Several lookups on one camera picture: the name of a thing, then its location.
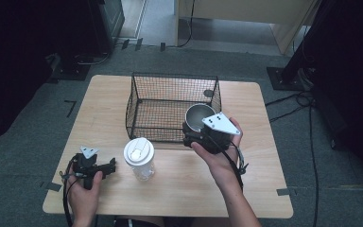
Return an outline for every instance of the wire mesh basket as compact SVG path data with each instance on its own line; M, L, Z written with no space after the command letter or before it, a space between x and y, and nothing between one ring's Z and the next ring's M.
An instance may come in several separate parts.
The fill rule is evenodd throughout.
M221 111L217 76L133 73L126 111L129 138L182 142L182 123L197 103Z

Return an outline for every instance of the person's right hand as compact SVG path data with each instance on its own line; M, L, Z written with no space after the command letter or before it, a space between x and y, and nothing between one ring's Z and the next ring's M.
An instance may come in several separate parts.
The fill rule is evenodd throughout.
M240 130L239 135L231 136L232 142L239 147L241 138L243 136L243 131L241 130L240 125L234 118L230 118L230 120ZM219 188L222 188L225 185L231 185L235 183L238 185L238 180L234 174L231 164L223 153L212 154L197 142L193 142L191 144L191 148L208 165L211 174L214 177L215 182ZM234 161L234 163L237 162L238 154L234 146L229 146L229 148L226 150L226 153Z
M70 168L70 173L73 173L73 167ZM98 207L102 174L102 171L98 171L94 175L91 190L85 189L80 182L76 182L75 176L70 176L66 190L70 190L68 200L75 217L73 227L91 226Z

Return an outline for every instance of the clear plastic cup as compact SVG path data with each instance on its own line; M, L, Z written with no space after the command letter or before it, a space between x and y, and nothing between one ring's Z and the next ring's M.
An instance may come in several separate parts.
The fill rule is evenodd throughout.
M124 149L125 161L138 180L147 181L155 173L154 154L155 150L152 143L144 137L133 139L126 144Z

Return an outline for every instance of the cable on floor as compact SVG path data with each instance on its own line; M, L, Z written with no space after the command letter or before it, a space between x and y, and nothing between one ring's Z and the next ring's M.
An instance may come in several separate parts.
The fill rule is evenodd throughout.
M314 169L314 178L315 178L315 204L314 204L314 220L313 220L313 227L317 227L318 222L318 207L319 207L319 200L320 200L320 183L319 183L319 176L318 176L318 170L317 170L317 164L315 162L315 152L314 152L314 140L313 140L313 127L312 127L312 107L314 106L315 100L311 96L304 96L303 94L308 92L300 92L291 96L283 97L276 99L274 101L270 101L269 103L266 103L265 106L269 106L275 103L280 103L285 100L288 100L292 97L296 98L297 103L300 105L300 107L296 108L295 110L282 114L277 117L273 117L269 120L269 122L276 121L284 116L293 114L299 110L302 110L306 107L309 107L309 140L310 140L310 148L311 148L311 157L312 157L312 167Z
M103 61L105 61L109 57L109 53L105 53L104 55L105 56L100 61L78 61L78 64L80 64L80 65L95 65L95 64L100 64L100 63L102 63ZM91 58L91 57L87 57L87 56L83 56L83 55L76 55L75 56L75 59L78 59L78 58Z
M184 44L178 45L177 47L183 47L186 44L188 44L191 40L191 37L193 36L193 15L194 15L194 5L196 3L196 0L193 0L193 6L191 7L191 16L190 16L190 35L187 39L187 41Z

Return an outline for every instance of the black cable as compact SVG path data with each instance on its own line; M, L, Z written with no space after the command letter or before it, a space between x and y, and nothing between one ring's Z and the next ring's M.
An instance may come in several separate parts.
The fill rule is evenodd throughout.
M314 168L314 175L315 175L315 207L314 207L314 223L313 227L317 226L318 221L318 203L320 197L320 183L318 179L318 170L317 165L315 163L315 154L314 154L314 142L312 136L312 104L309 106L309 138L311 144L311 155L312 155L312 166Z
M304 43L305 41L305 35L306 35L306 30L308 29L308 26L305 26L305 30L304 30L304 34L302 35L302 42ZM294 40L293 40L293 53L296 53L296 48L294 47ZM303 44L302 44L302 54L305 58L305 54L304 54L304 50L303 50Z
M283 98L279 98L277 100L271 101L269 103L266 104L266 106L274 104L274 103L278 103L284 100L287 100L291 97L296 97L296 101L297 103L300 105L300 107L296 108L295 110L293 110L290 113L285 113L281 116L278 117L274 117L272 119L270 119L270 122L273 122L277 119L280 119L284 116L287 116L289 114L293 114L294 112L297 112L303 108L309 107L309 138L310 138L310 148L311 148L311 157L312 157L312 166L314 168L314 178L315 178L315 205L314 205L314 222L313 222L313 227L317 227L317 222L318 222L318 206L319 206L319 200L320 200L320 183L319 183L319 177L318 177L318 170L317 170L317 164L315 162L315 153L314 153L314 140L313 140L313 129L312 129L312 106L314 104L314 99L310 99L310 97L308 96L303 96L303 93L305 92L301 92L298 94L294 94L291 96L287 96L287 97L283 97ZM308 103L301 103L299 100L300 98L304 98Z
M109 57L109 53L106 53L105 54L105 57L102 60L100 60L100 61L78 62L78 64L80 64L80 65L95 65L95 64L100 64L100 63L104 62L108 57Z
M193 6L191 7L191 16L190 16L190 36L188 37L188 40L182 44L182 45L178 45L177 47L183 47L186 44L188 44L188 42L190 42L191 37L193 36L193 15L194 15L194 5L196 3L196 0L193 0Z
M243 190L243 180L241 179L240 171L237 168L237 164L231 159L231 157L226 153L226 151L220 147L220 145L208 134L205 134L205 136L208 136L208 138L211 140L212 143L215 144L215 146L225 155L226 159L229 161L229 164L231 165L233 172L235 174L235 177L237 178L238 183L240 184L241 190Z
M246 168L247 168L247 166L249 166L249 164L246 164L244 166L244 157L243 157L243 154L241 153L240 148L233 141L230 141L230 143L234 146L234 148L238 154L238 159L239 159L238 172L240 173L240 175L243 175L246 173Z
M305 27L305 31L304 31L304 35L302 37L302 56L304 57L304 59L307 62L314 62L314 57L313 56L308 56L310 59L307 58L307 56L305 56L305 52L304 52L304 44L305 44L305 36L306 36L306 30L308 29L308 26Z
M270 101L269 103L266 103L265 106L269 106L269 105L272 105L272 104L275 104L275 103L279 103L279 102L282 102L282 101L285 101L287 99L290 99L292 97L295 97L296 98L296 102L300 105L300 107L294 109L293 111L289 112L289 113L284 113L280 116L276 116L276 117L273 117L269 120L269 122L274 122L274 121L277 121L279 120L280 118L282 117L285 117L285 116L288 116L288 115L291 115L297 111L300 111L306 107L309 107L311 106L311 102L312 100L310 99L309 96L304 96L303 94L305 93L308 93L308 92L300 92L300 93L297 93L297 94L293 94L291 96L287 96L287 97L283 97L283 98L279 98L279 99L276 99L274 101ZM300 102L301 99L304 99L306 101L306 103L302 103Z
M70 167L72 166L73 160L77 159L77 155L75 155L70 161L69 164L67 165L66 171L65 171L65 176L69 175L69 171L70 171ZM77 182L77 180L75 180L70 186L69 189L67 189L67 178L63 177L62 172L60 172L60 176L63 178L63 210L64 210L64 215L66 216L66 220L67 220L67 225L69 227L71 227L73 225L73 221L72 221L72 217L70 217L70 211L69 211L69 204L67 201L67 196L69 194L70 188Z

